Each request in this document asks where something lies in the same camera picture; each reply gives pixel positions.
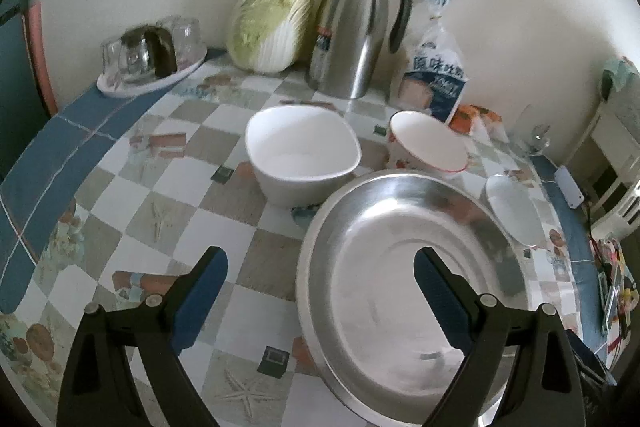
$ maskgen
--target white power strip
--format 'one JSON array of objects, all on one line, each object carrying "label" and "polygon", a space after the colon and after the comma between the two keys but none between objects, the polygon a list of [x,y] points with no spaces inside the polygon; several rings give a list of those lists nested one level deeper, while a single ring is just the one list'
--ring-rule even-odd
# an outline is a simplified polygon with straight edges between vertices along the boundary
[{"label": "white power strip", "polygon": [[584,201],[584,194],[568,169],[562,165],[554,174],[554,178],[556,179],[556,184],[562,190],[562,195],[569,204],[569,208],[578,208]]}]

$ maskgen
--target food package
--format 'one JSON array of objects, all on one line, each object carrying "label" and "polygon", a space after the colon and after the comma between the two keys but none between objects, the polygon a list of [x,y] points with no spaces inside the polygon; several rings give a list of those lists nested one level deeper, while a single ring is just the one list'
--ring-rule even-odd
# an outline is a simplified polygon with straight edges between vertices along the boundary
[{"label": "food package", "polygon": [[449,122],[449,127],[460,134],[470,134],[472,131],[478,132],[478,127],[475,126],[478,121],[486,130],[490,139],[509,143],[502,117],[496,112],[479,105],[459,105]]},{"label": "food package", "polygon": [[313,0],[239,0],[226,48],[236,66],[278,73],[295,62],[308,29]]},{"label": "food package", "polygon": [[389,104],[415,109],[449,123],[466,84],[462,54],[440,24],[451,0],[424,0],[414,7],[389,89]]}]

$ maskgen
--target clear glass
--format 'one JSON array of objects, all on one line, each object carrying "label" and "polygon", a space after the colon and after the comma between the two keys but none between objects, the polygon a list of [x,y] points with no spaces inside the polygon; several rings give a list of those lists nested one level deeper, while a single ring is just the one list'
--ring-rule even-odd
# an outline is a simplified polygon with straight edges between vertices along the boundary
[{"label": "clear glass", "polygon": [[200,43],[199,20],[192,17],[169,15],[160,19],[156,24],[171,32],[178,69],[183,70],[191,66],[196,61],[195,54]]},{"label": "clear glass", "polygon": [[104,40],[102,47],[102,74],[106,77],[108,86],[115,86],[121,83],[119,60],[122,42],[119,36],[110,37]]},{"label": "clear glass", "polygon": [[549,147],[551,126],[540,123],[540,112],[529,104],[508,132],[511,150],[520,158],[540,156]]},{"label": "clear glass", "polygon": [[128,28],[121,38],[118,65],[125,84],[141,85],[157,80],[148,42],[143,32],[148,27],[143,25]]}]

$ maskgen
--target screw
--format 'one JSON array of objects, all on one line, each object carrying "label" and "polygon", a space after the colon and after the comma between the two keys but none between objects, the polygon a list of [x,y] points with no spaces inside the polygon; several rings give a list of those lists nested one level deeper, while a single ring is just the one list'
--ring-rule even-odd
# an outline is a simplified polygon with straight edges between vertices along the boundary
[{"label": "screw", "polygon": [[156,306],[159,306],[160,304],[162,304],[162,296],[158,295],[157,293],[154,293],[153,295],[149,295],[145,299],[145,304],[150,308],[155,308]]},{"label": "screw", "polygon": [[547,315],[555,315],[556,307],[553,306],[553,304],[549,304],[548,302],[545,302],[544,304],[542,304],[542,311],[545,312]]},{"label": "screw", "polygon": [[498,303],[498,299],[491,295],[491,293],[483,293],[480,296],[480,302],[488,308],[493,308]]},{"label": "screw", "polygon": [[91,301],[89,304],[87,304],[87,306],[84,307],[84,313],[86,313],[87,315],[94,315],[98,312],[99,309],[100,304]]}]

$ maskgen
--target blue gripper pad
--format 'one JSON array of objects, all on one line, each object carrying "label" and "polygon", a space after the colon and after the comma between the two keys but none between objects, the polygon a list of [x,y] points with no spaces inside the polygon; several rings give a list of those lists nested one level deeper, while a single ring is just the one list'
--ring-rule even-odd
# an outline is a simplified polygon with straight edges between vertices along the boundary
[{"label": "blue gripper pad", "polygon": [[171,346],[176,355],[193,346],[226,279],[226,253],[222,248],[211,248],[215,254],[174,315]]},{"label": "blue gripper pad", "polygon": [[449,344],[467,356],[473,347],[469,317],[455,293],[422,250],[415,254],[414,277]]}]

